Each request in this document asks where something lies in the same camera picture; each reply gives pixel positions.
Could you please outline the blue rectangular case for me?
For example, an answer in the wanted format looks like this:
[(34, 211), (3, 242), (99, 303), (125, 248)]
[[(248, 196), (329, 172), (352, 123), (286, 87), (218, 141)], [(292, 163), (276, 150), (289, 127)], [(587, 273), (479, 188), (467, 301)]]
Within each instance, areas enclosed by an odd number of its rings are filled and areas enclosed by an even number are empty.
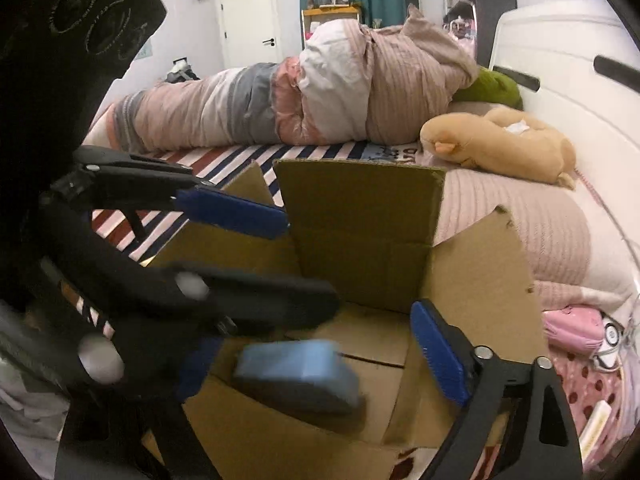
[(348, 414), (360, 404), (359, 378), (329, 340), (249, 344), (232, 382), (248, 396), (292, 411)]

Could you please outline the striped fleece blanket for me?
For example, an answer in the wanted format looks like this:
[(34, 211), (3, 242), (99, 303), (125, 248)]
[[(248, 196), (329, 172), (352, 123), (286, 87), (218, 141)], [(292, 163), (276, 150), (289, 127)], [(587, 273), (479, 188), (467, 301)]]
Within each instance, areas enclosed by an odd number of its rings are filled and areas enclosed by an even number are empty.
[[(276, 206), (285, 234), (266, 238), (191, 221), (179, 211), (142, 210), (143, 242), (116, 244), (111, 223), (87, 233), (94, 258), (127, 257), (144, 268), (174, 264), (295, 276), (330, 284), (340, 307), (408, 313), (420, 295), (442, 196), (442, 172), (401, 162), (367, 141), (331, 146), (235, 145), (199, 150), (189, 166), (219, 191)], [(114, 327), (84, 300), (87, 318), (113, 344)]]

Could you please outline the pink bag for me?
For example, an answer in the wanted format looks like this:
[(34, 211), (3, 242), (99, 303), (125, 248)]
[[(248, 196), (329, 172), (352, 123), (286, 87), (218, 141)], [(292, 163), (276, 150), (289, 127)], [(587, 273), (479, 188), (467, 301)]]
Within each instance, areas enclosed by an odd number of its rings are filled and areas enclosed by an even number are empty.
[(542, 322), (549, 344), (587, 358), (616, 353), (623, 339), (620, 324), (592, 307), (544, 311)]

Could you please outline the pink knitted blanket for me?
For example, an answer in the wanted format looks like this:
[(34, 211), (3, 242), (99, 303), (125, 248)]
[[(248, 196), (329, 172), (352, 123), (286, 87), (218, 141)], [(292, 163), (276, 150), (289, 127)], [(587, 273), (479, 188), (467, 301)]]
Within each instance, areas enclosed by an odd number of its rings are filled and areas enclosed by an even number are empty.
[(422, 154), (427, 165), (448, 167), (435, 243), (449, 240), (497, 207), (506, 208), (544, 310), (588, 306), (626, 321), (637, 297), (631, 256), (613, 221), (575, 171), (570, 190), (466, 169), (423, 148)]

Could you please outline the white door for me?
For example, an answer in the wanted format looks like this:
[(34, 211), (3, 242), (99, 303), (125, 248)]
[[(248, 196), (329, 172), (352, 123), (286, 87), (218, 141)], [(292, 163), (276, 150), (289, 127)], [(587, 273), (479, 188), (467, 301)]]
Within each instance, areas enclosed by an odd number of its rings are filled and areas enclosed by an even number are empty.
[(219, 0), (224, 64), (229, 68), (280, 60), (273, 0)]

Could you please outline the brown cardboard box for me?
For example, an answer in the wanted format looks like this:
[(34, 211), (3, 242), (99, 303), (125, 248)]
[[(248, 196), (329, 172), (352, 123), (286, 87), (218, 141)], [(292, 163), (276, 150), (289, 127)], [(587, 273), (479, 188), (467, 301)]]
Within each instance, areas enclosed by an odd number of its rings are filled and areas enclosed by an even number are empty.
[(311, 332), (335, 342), (360, 380), (346, 416), (281, 412), (234, 388), (239, 339), (221, 349), (186, 404), (196, 435), (226, 479), (414, 479), (446, 437), (457, 407), (439, 391), (409, 326), (430, 298), (474, 344), (533, 362), (547, 351), (526, 255), (506, 206), (448, 235), (446, 174), (347, 160), (274, 166), (290, 230), (264, 240), (189, 223), (154, 258), (260, 275), (318, 278), (341, 311)]

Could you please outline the yellow wooden cabinet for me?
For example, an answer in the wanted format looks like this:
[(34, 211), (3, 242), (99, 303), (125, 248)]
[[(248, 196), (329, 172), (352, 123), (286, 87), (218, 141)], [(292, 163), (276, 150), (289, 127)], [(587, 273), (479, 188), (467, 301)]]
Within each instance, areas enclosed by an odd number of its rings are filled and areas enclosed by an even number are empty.
[(303, 9), (300, 11), (300, 24), (302, 24), (303, 46), (312, 37), (317, 28), (326, 22), (334, 20), (361, 21), (359, 6), (322, 6), (322, 8)]

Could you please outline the rolled striped duvet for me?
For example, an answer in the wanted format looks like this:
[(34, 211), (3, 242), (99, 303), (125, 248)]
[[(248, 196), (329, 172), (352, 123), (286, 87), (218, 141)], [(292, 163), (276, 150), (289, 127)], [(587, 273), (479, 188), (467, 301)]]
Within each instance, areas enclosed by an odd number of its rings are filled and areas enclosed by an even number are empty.
[(415, 141), (480, 66), (410, 8), (404, 24), (321, 24), (296, 56), (128, 94), (85, 142), (130, 153), (229, 145)]

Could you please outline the tan plush toy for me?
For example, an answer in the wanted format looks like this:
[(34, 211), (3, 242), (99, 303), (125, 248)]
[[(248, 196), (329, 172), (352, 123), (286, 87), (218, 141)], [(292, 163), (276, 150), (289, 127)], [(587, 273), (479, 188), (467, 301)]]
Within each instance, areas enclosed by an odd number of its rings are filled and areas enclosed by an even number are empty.
[(453, 112), (420, 131), (427, 153), (466, 169), (572, 190), (576, 151), (567, 136), (521, 110), (494, 107), (484, 115)]

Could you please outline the green plush toy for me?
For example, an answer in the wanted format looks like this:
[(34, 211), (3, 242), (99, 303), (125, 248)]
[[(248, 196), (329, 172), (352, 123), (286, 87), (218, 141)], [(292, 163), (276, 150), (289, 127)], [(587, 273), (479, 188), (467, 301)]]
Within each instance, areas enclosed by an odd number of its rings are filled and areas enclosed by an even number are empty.
[(514, 110), (523, 109), (523, 99), (518, 84), (509, 76), (485, 67), (480, 67), (475, 81), (468, 88), (458, 90), (452, 100), (501, 104)]

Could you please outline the white bed headboard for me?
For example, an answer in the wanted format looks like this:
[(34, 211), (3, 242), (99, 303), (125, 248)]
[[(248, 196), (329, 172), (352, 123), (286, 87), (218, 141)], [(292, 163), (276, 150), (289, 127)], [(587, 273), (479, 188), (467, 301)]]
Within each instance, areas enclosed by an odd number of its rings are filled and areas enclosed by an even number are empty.
[(564, 133), (639, 257), (639, 50), (602, 0), (559, 0), (506, 12), (490, 58), (520, 85), (525, 109)]

